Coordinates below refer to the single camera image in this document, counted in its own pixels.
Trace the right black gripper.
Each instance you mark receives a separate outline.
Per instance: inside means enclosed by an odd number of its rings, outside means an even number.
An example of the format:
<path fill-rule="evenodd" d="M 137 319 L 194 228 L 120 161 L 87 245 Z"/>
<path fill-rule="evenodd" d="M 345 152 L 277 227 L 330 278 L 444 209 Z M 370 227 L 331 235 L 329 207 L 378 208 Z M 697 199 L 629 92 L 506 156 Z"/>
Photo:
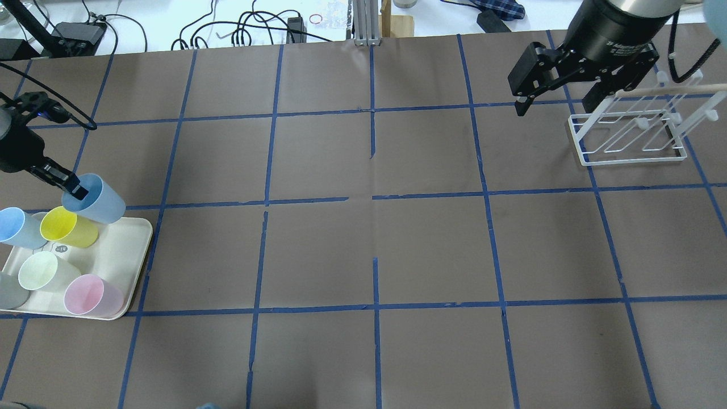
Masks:
<path fill-rule="evenodd" d="M 658 60 L 653 38 L 660 28 L 659 11 L 618 1 L 582 2 L 559 47 L 530 43 L 509 73 L 517 116 L 525 116 L 546 91 L 573 82 L 593 83 L 583 99 L 589 113 L 607 96 L 633 90 Z"/>

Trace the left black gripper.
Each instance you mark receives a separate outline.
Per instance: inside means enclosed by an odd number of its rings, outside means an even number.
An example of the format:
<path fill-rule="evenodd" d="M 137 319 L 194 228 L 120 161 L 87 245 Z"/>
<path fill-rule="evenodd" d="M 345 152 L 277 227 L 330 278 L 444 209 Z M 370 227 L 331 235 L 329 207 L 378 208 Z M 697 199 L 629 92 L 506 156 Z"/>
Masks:
<path fill-rule="evenodd" d="M 71 197 L 85 199 L 89 191 L 78 176 L 55 161 L 46 161 L 45 142 L 26 125 L 5 123 L 1 126 L 1 171 L 19 173 L 35 168 L 36 178 L 55 186 Z"/>

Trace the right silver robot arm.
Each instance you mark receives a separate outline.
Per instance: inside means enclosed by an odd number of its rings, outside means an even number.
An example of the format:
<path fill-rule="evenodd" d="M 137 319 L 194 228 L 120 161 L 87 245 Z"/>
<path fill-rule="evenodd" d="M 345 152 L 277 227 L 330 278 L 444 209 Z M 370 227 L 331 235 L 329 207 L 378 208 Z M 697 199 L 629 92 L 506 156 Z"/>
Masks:
<path fill-rule="evenodd" d="M 532 42 L 507 80 L 517 116 L 536 98 L 570 83 L 592 83 L 583 107 L 592 113 L 618 91 L 634 90 L 652 71 L 653 39 L 667 21 L 678 22 L 681 1 L 584 1 L 559 47 Z"/>

